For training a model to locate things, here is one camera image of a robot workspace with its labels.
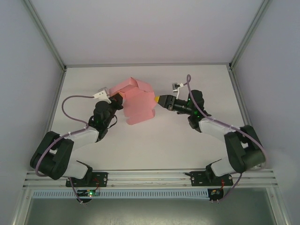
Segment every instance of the pink cloth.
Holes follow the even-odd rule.
[[[133,125],[152,119],[155,116],[154,91],[150,84],[130,77],[109,89],[110,96],[119,93],[123,97],[124,115],[129,117],[127,124]]]

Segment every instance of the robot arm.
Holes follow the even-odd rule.
[[[192,90],[194,99],[199,108],[209,117],[211,116],[204,110],[204,99],[201,91]],[[240,133],[230,128],[205,118],[194,106],[190,95],[188,100],[177,99],[172,95],[163,95],[156,98],[159,105],[177,114],[189,115],[188,121],[192,129],[200,133],[209,134],[226,144],[227,155],[223,159],[213,162],[206,166],[206,175],[209,181],[215,177],[221,177],[229,173],[242,173],[252,167],[265,162],[265,157],[259,147],[251,140],[243,137]],[[246,125],[240,130],[259,141],[252,126]]]
[[[44,175],[57,180],[61,177],[74,177],[84,180],[86,184],[93,177],[92,168],[82,162],[70,160],[73,150],[86,144],[96,143],[104,138],[117,110],[123,109],[123,98],[120,94],[96,103],[93,116],[89,119],[89,127],[75,135],[62,138],[48,152],[38,168]],[[39,159],[46,149],[60,137],[59,134],[48,132],[31,158],[30,166],[36,168]]]

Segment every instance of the white ceiling panel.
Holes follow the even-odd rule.
[[[230,62],[262,0],[32,0],[66,65]]]

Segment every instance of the white wall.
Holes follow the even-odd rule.
[[[230,62],[262,0],[32,0],[71,64]]]
[[[251,121],[300,223],[300,1],[274,0],[236,68]]]
[[[60,69],[20,0],[0,1],[0,224],[11,222]]]

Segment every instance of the aluminum frame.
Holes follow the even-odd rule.
[[[33,23],[35,24],[36,28],[40,32],[42,38],[44,39],[49,51],[53,55],[54,59],[56,60],[57,64],[61,68],[62,71],[65,71],[66,66],[58,53],[55,45],[53,44],[53,41],[50,38],[50,35],[48,34],[42,20],[40,19],[38,12],[34,8],[31,0],[21,0],[23,2],[24,7],[26,8],[28,14],[32,18]]]
[[[269,5],[271,4],[272,0],[263,0],[261,5],[259,6],[253,21],[251,22],[247,32],[245,33],[237,51],[235,52],[230,65],[232,67],[235,67],[240,58],[242,57],[246,47],[248,46],[253,34],[255,33],[259,23],[261,22],[261,20],[263,19],[263,16],[265,15],[266,11],[268,10]]]
[[[123,63],[123,64],[77,64],[66,65],[66,68],[93,68],[93,67],[157,67],[157,66],[207,66],[207,65],[228,65],[228,62],[177,62],[177,63]]]
[[[251,124],[248,116],[247,109],[244,104],[243,96],[241,95],[239,84],[235,79],[234,71],[227,64],[228,74],[230,76],[234,93],[238,100],[241,115],[245,124]],[[60,86],[57,90],[57,95],[53,103],[53,111],[49,118],[47,131],[51,129],[53,122],[53,115],[57,107],[57,102],[60,97],[61,87],[64,82],[65,73],[62,77]],[[184,173],[190,171],[204,171],[205,169],[182,169],[182,170],[135,170],[135,171],[105,171],[109,173],[107,185],[108,187],[102,188],[104,190],[139,190],[139,189],[195,189],[191,186],[190,177]],[[233,182],[236,182],[238,175],[234,174]],[[65,187],[65,179],[52,180],[48,177],[38,177],[34,171],[28,171],[22,196],[18,203],[18,208],[14,216],[13,225],[23,225],[26,221],[26,216],[30,209],[30,202],[33,193],[37,190],[58,190],[65,191],[70,189]],[[261,171],[249,171],[243,173],[243,177],[236,188],[265,188],[268,193],[271,209],[273,214],[276,215],[276,223],[278,225],[289,225],[290,220],[281,197],[275,175],[271,169],[263,169]]]

